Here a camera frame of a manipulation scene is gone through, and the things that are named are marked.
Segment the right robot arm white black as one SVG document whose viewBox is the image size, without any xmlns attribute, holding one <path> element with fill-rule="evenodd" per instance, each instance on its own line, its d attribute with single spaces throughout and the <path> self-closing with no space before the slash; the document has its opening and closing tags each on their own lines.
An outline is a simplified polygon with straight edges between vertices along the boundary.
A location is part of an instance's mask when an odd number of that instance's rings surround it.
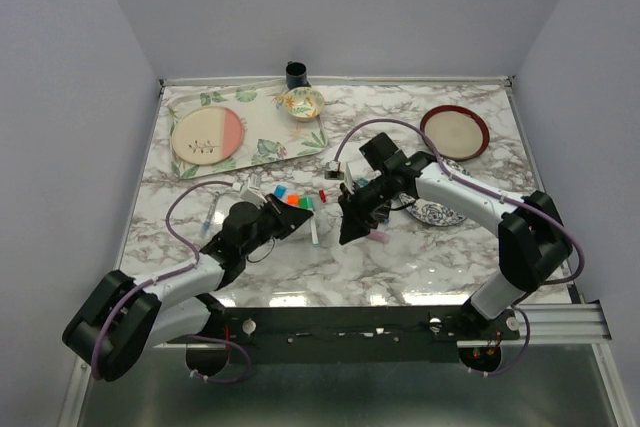
<svg viewBox="0 0 640 427">
<path fill-rule="evenodd" d="M 493 331 L 497 317 L 537 291 L 573 253 L 553 200 L 541 191 L 522 197 L 492 188 L 450 170 L 431 153 L 405 155 L 385 133 L 360 152 L 378 175 L 363 187 L 341 183 L 340 244 L 367 236 L 379 223 L 378 212 L 402 194 L 446 206 L 497 238 L 497 272 L 461 308 L 460 326 L 471 338 Z"/>
</svg>

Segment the blue highlighter cap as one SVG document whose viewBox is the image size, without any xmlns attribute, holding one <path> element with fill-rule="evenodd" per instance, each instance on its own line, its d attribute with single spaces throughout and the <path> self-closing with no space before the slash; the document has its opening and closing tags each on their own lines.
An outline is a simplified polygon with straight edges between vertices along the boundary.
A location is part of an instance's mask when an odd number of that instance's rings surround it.
<svg viewBox="0 0 640 427">
<path fill-rule="evenodd" d="M 274 189 L 274 195 L 279 199 L 282 199 L 285 196 L 285 193 L 286 187 L 283 185 L 277 185 Z"/>
</svg>

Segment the orange highlighter cap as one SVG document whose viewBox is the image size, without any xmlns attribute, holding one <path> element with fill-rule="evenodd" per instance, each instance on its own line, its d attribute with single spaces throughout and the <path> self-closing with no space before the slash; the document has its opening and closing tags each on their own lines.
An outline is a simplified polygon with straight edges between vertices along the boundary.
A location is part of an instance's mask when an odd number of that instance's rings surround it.
<svg viewBox="0 0 640 427">
<path fill-rule="evenodd" d="M 295 194 L 291 194 L 287 196 L 287 204 L 291 206 L 299 205 L 299 196 Z"/>
</svg>

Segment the purple capped highlighter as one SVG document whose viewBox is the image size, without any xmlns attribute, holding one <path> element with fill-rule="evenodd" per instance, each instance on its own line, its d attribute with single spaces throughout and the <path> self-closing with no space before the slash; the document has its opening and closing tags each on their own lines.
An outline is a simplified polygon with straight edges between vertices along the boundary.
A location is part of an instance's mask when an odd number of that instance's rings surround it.
<svg viewBox="0 0 640 427">
<path fill-rule="evenodd" d="M 367 235 L 367 238 L 380 243 L 388 243 L 390 239 L 388 234 L 386 234 L 385 232 L 377 231 L 377 230 L 371 231 Z"/>
</svg>

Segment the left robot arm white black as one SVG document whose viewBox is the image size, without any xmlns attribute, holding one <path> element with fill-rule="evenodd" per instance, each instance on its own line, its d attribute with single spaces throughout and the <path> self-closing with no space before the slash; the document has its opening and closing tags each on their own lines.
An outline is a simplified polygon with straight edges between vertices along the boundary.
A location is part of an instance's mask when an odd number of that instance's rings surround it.
<svg viewBox="0 0 640 427">
<path fill-rule="evenodd" d="M 62 342 L 91 365 L 99 380 L 110 382 L 128 372 L 147 347 L 188 334 L 212 341 L 222 319 L 201 297 L 234 282 L 250 254 L 285 239 L 313 217 L 312 211 L 272 194 L 260 207 L 237 202 L 194 260 L 150 277 L 120 270 L 106 274 L 64 329 Z"/>
</svg>

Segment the light blue clear pen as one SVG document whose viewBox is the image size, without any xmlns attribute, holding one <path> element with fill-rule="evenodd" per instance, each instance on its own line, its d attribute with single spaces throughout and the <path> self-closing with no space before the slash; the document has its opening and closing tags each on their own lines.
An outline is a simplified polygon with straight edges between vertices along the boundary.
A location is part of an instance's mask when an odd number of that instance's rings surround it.
<svg viewBox="0 0 640 427">
<path fill-rule="evenodd" d="M 318 228 L 317 228 L 315 215 L 311 217 L 311 219 L 309 221 L 309 225 L 310 225 L 312 244 L 313 244 L 314 247 L 319 247 L 320 241 L 319 241 L 319 234 L 318 234 Z"/>
</svg>

